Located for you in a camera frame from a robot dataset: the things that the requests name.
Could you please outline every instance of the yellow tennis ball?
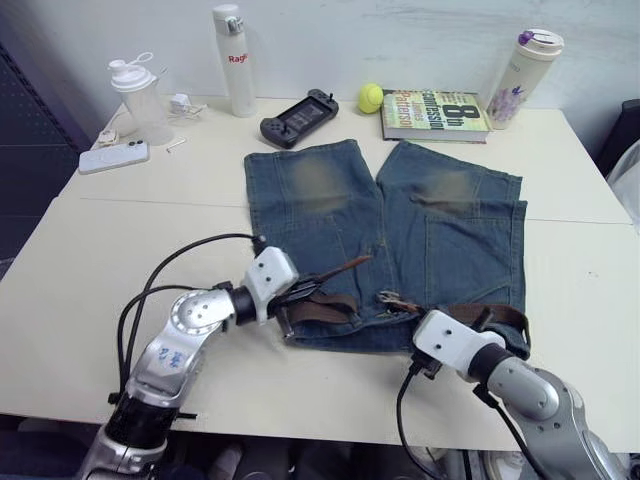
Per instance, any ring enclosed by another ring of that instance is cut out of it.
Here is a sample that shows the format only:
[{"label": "yellow tennis ball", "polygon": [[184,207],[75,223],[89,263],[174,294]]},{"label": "yellow tennis ball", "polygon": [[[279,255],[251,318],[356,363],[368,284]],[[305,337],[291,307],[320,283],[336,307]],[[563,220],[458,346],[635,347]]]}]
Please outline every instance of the yellow tennis ball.
[{"label": "yellow tennis ball", "polygon": [[379,85],[375,83],[367,83],[360,89],[360,96],[358,98],[358,108],[363,113],[374,113],[380,109],[384,94]]}]

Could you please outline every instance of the faded denim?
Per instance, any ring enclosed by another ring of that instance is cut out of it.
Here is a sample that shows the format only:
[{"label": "faded denim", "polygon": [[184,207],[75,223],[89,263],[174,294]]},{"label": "faded denim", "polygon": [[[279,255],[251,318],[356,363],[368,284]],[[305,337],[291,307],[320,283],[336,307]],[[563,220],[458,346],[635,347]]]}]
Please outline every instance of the faded denim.
[{"label": "faded denim", "polygon": [[298,324],[298,345],[410,350],[416,315],[388,311],[376,300],[382,290],[425,307],[482,302],[524,311],[519,177],[401,142],[374,182],[355,140],[251,154],[245,172],[254,233],[300,272],[373,256],[322,289],[356,298],[350,323]]}]

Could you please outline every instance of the white wall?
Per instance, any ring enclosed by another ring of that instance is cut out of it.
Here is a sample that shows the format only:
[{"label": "white wall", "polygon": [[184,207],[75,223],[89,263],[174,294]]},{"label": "white wall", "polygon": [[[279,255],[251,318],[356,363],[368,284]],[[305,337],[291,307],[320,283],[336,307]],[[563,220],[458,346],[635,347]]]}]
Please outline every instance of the white wall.
[{"label": "white wall", "polygon": [[[151,68],[169,67],[162,91],[224,93],[209,13],[217,3],[222,1],[3,0],[0,16],[13,30],[2,35],[27,45],[94,136],[118,104],[106,70],[114,58],[151,50]],[[353,99],[368,81],[486,93],[515,36],[529,26],[560,33],[566,42],[529,106],[561,108],[592,155],[620,103],[640,96],[638,0],[237,3],[249,29],[260,96],[297,98],[319,87]]]}]

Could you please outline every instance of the shaker bottle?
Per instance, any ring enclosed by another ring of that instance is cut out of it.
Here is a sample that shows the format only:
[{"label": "shaker bottle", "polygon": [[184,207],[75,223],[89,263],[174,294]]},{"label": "shaker bottle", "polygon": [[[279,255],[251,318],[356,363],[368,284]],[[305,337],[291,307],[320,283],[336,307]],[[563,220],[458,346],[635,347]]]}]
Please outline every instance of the shaker bottle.
[{"label": "shaker bottle", "polygon": [[256,99],[244,22],[239,13],[237,5],[220,5],[213,9],[213,23],[231,111],[236,117],[250,117],[256,113]]},{"label": "shaker bottle", "polygon": [[487,116],[494,129],[509,126],[521,105],[536,87],[564,47],[560,35],[532,28],[518,36],[509,65],[498,89],[487,107]]},{"label": "shaker bottle", "polygon": [[173,132],[156,90],[158,77],[140,65],[152,58],[153,53],[145,52],[129,63],[113,60],[109,69],[113,72],[111,86],[122,95],[140,138],[149,145],[162,145],[173,138]]}]

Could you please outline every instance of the book cover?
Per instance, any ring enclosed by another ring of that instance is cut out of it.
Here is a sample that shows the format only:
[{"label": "book cover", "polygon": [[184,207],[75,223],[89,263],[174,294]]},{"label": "book cover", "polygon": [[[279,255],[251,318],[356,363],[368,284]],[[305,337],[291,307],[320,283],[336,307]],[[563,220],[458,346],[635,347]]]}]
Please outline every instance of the book cover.
[{"label": "book cover", "polygon": [[385,140],[484,142],[490,131],[474,93],[438,90],[383,90],[383,93]]}]

